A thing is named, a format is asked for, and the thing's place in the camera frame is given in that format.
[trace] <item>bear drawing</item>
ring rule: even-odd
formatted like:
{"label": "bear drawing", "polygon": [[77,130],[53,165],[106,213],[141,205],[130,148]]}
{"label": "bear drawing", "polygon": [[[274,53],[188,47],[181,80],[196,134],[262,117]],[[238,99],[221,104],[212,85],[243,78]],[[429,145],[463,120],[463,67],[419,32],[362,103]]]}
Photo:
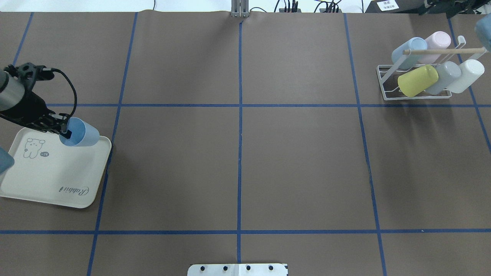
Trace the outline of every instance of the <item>bear drawing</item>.
{"label": "bear drawing", "polygon": [[46,141],[28,138],[24,148],[24,158],[35,158]]}

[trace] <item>yellow-green cup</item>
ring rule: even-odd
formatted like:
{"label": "yellow-green cup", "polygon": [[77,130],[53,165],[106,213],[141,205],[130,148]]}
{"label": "yellow-green cup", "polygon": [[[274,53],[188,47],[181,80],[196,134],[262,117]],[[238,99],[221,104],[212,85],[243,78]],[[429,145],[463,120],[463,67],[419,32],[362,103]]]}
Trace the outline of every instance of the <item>yellow-green cup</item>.
{"label": "yellow-green cup", "polygon": [[405,73],[397,79],[402,93],[414,97],[438,81],[438,72],[431,65],[421,66]]}

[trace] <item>barcode sticker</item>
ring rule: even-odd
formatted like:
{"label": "barcode sticker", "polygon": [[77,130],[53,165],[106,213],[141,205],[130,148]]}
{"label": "barcode sticker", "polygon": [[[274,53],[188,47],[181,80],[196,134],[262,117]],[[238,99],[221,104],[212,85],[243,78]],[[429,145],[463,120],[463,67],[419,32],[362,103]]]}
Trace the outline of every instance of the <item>barcode sticker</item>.
{"label": "barcode sticker", "polygon": [[395,10],[399,8],[395,0],[377,2],[377,5],[379,5],[381,11]]}

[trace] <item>white tray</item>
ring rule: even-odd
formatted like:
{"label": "white tray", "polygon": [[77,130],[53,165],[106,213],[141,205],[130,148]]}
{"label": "white tray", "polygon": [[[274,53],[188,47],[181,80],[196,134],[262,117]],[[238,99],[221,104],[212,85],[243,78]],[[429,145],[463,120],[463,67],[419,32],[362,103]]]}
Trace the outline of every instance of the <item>white tray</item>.
{"label": "white tray", "polygon": [[23,128],[8,153],[15,164],[0,176],[0,196],[86,208],[94,202],[111,150],[104,136],[69,147],[57,134]]}

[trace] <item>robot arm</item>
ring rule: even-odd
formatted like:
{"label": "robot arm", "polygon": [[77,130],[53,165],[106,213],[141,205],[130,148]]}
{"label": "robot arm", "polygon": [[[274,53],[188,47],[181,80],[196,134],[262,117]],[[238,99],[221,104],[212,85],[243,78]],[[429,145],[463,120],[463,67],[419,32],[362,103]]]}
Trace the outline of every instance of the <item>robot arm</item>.
{"label": "robot arm", "polygon": [[[52,80],[55,77],[54,72],[60,73],[73,90],[75,100],[70,114],[56,114],[32,91],[36,81]],[[25,63],[17,67],[9,65],[4,71],[0,71],[0,117],[12,123],[42,132],[56,133],[69,139],[72,133],[66,126],[76,107],[75,88],[68,77],[56,68]]]}

